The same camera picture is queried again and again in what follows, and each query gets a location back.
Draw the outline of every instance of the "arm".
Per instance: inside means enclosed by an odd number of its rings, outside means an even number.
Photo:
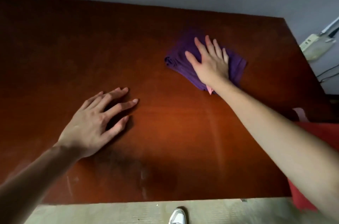
[[[212,87],[232,108],[248,132],[281,171],[323,213],[339,220],[339,153],[276,111],[235,87],[228,80],[228,56],[216,40],[196,39],[202,55],[198,63],[186,57],[200,80]]]
[[[108,121],[119,112],[135,106],[137,99],[117,104],[105,112],[104,109],[112,100],[127,92],[127,88],[117,88],[105,95],[100,92],[85,101],[61,133],[58,142],[0,187],[2,223],[24,223],[57,178],[80,158],[96,153],[125,128],[128,116],[105,131]]]

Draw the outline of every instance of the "wooden table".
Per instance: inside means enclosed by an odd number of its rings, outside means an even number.
[[[129,87],[129,130],[78,162],[45,203],[289,196],[285,176],[217,95],[164,56],[188,27],[248,65],[241,87],[289,118],[330,105],[284,19],[79,0],[0,0],[0,181],[52,146],[84,100]]]

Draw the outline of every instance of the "hand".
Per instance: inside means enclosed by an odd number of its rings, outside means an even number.
[[[185,55],[201,82],[213,88],[213,83],[217,78],[228,80],[228,55],[225,48],[221,51],[217,40],[214,39],[212,44],[209,36],[206,36],[208,51],[198,38],[194,38],[194,42],[201,54],[201,63],[189,51],[186,51]]]
[[[56,146],[65,146],[79,152],[80,158],[95,154],[113,137],[121,132],[129,119],[125,116],[114,127],[105,131],[108,121],[123,110],[132,108],[138,99],[119,103],[104,112],[105,107],[115,99],[127,94],[128,88],[117,88],[112,92],[99,94],[86,100],[62,131]]]

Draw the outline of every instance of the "cleaning cloth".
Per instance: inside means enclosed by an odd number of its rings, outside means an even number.
[[[185,51],[191,52],[198,62],[201,63],[201,54],[194,44],[194,38],[197,37],[201,43],[206,46],[205,36],[202,32],[191,29],[186,31],[178,40],[177,44],[168,52],[165,57],[166,65],[179,72],[181,75],[186,77],[193,85],[200,90],[212,90],[207,89],[206,85],[203,84],[195,73],[192,65],[186,59]],[[229,80],[236,86],[239,86],[239,82],[246,66],[246,60],[240,55],[226,49],[228,59],[228,75]]]

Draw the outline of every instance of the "forearm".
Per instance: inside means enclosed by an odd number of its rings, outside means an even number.
[[[219,79],[213,89],[299,190],[320,210],[337,215],[339,154],[230,82]]]
[[[50,185],[77,159],[75,152],[54,146],[13,179],[6,181],[0,187],[2,223],[24,223]]]

